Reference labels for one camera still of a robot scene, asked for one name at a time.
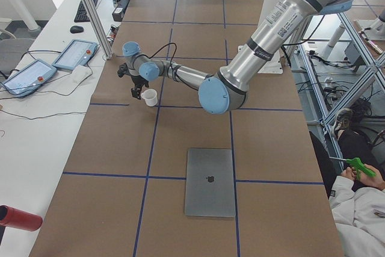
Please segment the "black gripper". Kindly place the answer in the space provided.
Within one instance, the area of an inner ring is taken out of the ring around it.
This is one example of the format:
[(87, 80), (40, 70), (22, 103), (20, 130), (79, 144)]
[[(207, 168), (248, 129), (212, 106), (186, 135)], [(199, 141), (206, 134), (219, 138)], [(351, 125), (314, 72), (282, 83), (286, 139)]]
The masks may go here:
[(142, 87), (145, 86), (149, 88), (149, 82), (141, 75), (134, 75), (133, 70), (129, 70), (132, 82), (134, 83), (134, 88), (131, 88), (131, 95), (135, 99), (141, 99)]

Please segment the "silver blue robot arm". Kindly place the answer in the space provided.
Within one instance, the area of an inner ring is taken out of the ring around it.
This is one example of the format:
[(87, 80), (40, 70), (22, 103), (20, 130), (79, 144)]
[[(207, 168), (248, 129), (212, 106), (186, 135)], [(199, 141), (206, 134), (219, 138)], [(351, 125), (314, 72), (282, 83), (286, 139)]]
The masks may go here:
[(310, 16), (347, 11), (353, 0), (279, 0), (229, 65), (210, 75), (173, 61), (152, 60), (139, 44), (123, 45), (126, 61), (117, 75), (129, 75), (135, 84), (131, 92), (139, 98), (141, 89), (160, 76), (181, 82), (198, 91), (199, 102), (211, 114), (223, 114), (245, 103), (249, 82), (284, 45), (295, 29)]

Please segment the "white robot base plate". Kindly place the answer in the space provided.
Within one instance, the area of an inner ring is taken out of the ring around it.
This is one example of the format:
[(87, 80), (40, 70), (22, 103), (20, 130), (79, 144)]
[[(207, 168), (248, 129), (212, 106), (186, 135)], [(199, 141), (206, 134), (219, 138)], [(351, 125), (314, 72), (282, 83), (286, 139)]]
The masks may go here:
[(248, 79), (257, 73), (283, 73), (278, 52), (268, 55), (261, 49), (253, 49), (248, 44), (238, 46), (238, 53), (231, 61), (231, 64), (233, 63), (235, 63), (236, 70), (242, 70), (242, 75), (247, 75)]

